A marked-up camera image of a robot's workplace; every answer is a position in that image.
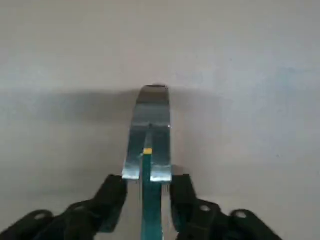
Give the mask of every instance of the black plastic part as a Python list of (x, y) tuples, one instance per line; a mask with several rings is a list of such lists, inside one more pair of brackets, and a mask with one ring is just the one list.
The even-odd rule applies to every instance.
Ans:
[(212, 202), (197, 200), (194, 204), (192, 218), (187, 223), (177, 240), (221, 239), (224, 233), (224, 215), (220, 207)]
[(230, 215), (231, 227), (245, 235), (248, 240), (281, 240), (253, 212), (238, 209)]
[(70, 213), (66, 218), (64, 240), (93, 240), (101, 224), (86, 210)]
[(197, 200), (190, 175), (172, 177), (170, 197), (173, 225), (177, 232), (180, 232), (191, 220), (194, 204)]
[(238, 231), (228, 231), (222, 240), (249, 240), (245, 234)]
[(32, 240), (53, 219), (53, 214), (50, 211), (33, 211), (3, 231), (0, 234), (0, 240)]
[(127, 198), (127, 182), (122, 176), (109, 175), (89, 204), (89, 209), (103, 219), (101, 232), (112, 233)]
[(126, 197), (126, 181), (121, 176), (109, 175), (93, 199), (69, 206), (34, 240), (92, 240), (99, 231), (111, 233)]

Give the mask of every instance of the screw hole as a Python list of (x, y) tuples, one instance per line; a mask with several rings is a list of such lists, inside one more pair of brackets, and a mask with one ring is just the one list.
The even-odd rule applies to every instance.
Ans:
[(41, 220), (44, 219), (47, 215), (45, 213), (39, 213), (34, 217), (35, 220)]

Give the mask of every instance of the green tape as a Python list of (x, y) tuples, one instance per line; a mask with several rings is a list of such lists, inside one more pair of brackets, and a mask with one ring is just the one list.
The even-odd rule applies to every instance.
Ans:
[(163, 240), (161, 218), (162, 185), (151, 182), (151, 157), (144, 155), (142, 161), (142, 226), (141, 240)]

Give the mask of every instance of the mounting hole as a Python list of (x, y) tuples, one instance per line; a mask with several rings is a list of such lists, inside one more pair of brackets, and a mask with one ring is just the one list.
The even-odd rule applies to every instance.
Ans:
[(202, 205), (200, 206), (200, 209), (201, 211), (204, 211), (204, 212), (210, 212), (210, 207), (208, 207), (207, 205)]
[(243, 211), (237, 211), (237, 212), (235, 213), (235, 215), (236, 215), (238, 218), (240, 218), (240, 219), (245, 219), (245, 218), (247, 218), (247, 214), (246, 214), (245, 212), (243, 212)]
[(45, 213), (39, 213), (37, 214), (34, 219), (35, 220), (41, 220), (41, 219), (44, 219), (47, 215)]

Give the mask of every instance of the metal bracket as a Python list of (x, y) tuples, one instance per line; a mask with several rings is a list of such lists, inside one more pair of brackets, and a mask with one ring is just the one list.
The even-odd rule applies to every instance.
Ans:
[(142, 88), (133, 112), (122, 177), (140, 178), (144, 150), (151, 151), (151, 182), (171, 182), (169, 89), (164, 85)]

